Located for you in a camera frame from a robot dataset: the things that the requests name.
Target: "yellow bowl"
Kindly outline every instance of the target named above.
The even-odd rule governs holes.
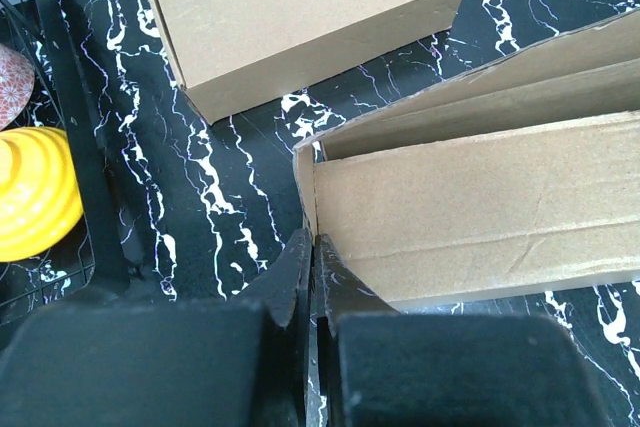
[[[66,134],[51,127],[0,132],[0,262],[47,250],[80,217]]]

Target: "brown cardboard box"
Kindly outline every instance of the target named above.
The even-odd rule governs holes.
[[[638,109],[635,11],[308,138],[296,179],[313,231],[399,308],[629,281]]]
[[[174,75],[209,122],[448,29],[460,0],[150,0]]]

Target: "open cardboard box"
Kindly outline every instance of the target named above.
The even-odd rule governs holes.
[[[461,0],[150,0],[167,57],[210,123],[451,27]]]
[[[300,142],[309,227],[400,309],[632,280],[638,109],[634,11]]]

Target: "marble countertop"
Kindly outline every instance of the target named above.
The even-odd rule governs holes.
[[[139,268],[129,296],[152,302],[233,296],[301,226],[291,167],[300,139],[638,2],[463,0],[450,32],[209,127],[176,88],[149,0],[63,0],[97,105],[95,134],[121,243]],[[24,123],[40,122],[45,114],[37,110]],[[72,237],[73,255],[36,259],[51,278],[69,272],[69,258],[83,258],[86,233]],[[73,262],[79,272],[81,264]],[[53,288],[52,298],[82,285],[81,277],[73,279]],[[640,315],[640,283],[434,310],[554,317],[586,359],[611,425],[640,425],[640,323],[633,320]]]

